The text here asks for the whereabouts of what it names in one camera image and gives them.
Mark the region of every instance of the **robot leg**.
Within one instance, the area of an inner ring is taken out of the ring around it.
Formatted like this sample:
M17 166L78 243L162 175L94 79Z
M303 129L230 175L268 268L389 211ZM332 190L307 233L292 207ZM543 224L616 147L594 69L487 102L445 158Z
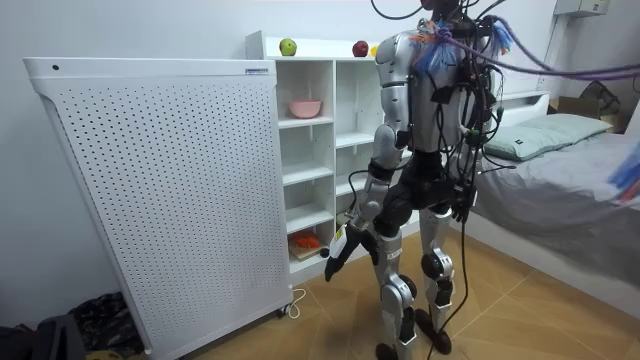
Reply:
M446 321L446 313L451 308L454 272L451 258L443 251L452 213L450 209L445 210L442 214L429 209L420 211L423 252L421 265L425 275L429 313L416 310L416 323L438 352L447 355L451 353L451 340L442 326Z
M385 237L374 234L380 245L380 258L375 266L380 284L382 320L387 344L376 348L379 360L411 360L415 333L415 311L411 306L417 296L416 285L404 275L398 274L402 253L402 233Z

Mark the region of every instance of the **black sticker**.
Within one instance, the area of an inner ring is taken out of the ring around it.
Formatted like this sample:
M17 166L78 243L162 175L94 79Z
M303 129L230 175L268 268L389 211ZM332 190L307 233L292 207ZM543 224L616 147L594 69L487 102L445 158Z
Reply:
M269 69L245 69L246 75L268 75Z

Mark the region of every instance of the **wooden floor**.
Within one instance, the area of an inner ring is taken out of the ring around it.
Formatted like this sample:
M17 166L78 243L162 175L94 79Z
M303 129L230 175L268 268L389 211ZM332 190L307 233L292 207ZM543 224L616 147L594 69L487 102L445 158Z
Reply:
M424 309L418 234L407 237L403 249L401 272L418 284L415 306ZM445 249L457 269L455 306L464 296L459 234L450 234ZM470 294L448 328L454 350L432 359L640 360L640 321L474 239L467 238L466 251ZM307 296L297 320L263 319L187 358L375 359L384 337L368 257L345 266L331 283L318 277L300 287ZM424 360L430 343L417 333L414 359Z

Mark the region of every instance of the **black bag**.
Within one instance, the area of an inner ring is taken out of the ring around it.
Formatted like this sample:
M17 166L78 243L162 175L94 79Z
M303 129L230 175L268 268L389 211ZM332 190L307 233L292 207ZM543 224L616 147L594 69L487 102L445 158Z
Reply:
M84 360L85 350L72 316L49 318L38 330L0 328L0 359Z
M120 292L85 301L69 314L76 319L87 351L111 350L127 358L144 350Z

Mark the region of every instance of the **white perforated cabinet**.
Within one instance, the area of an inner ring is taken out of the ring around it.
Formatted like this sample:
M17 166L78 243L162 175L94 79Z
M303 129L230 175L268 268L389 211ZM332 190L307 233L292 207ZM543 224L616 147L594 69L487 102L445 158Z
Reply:
M151 358L292 300L272 61L25 64Z

